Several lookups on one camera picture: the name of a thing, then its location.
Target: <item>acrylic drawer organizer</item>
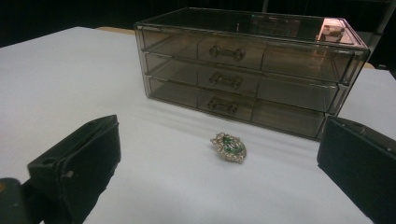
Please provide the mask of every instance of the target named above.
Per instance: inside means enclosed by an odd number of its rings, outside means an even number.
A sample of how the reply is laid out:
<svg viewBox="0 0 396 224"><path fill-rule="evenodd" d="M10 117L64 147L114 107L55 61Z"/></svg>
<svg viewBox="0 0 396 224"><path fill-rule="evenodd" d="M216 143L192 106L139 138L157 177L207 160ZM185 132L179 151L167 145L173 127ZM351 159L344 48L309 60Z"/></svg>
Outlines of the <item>acrylic drawer organizer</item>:
<svg viewBox="0 0 396 224"><path fill-rule="evenodd" d="M313 139L370 53L343 19L183 8L135 31L147 97Z"/></svg>

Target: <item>brooch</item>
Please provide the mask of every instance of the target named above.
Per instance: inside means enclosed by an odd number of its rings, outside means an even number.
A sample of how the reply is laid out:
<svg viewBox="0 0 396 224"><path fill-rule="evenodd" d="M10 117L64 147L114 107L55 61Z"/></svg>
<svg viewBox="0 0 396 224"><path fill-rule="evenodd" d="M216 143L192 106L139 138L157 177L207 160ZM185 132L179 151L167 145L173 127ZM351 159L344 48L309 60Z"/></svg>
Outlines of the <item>brooch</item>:
<svg viewBox="0 0 396 224"><path fill-rule="evenodd" d="M216 146L218 153L226 161L242 163L247 155L245 145L238 137L227 133L218 133L216 138L210 139L210 141Z"/></svg>

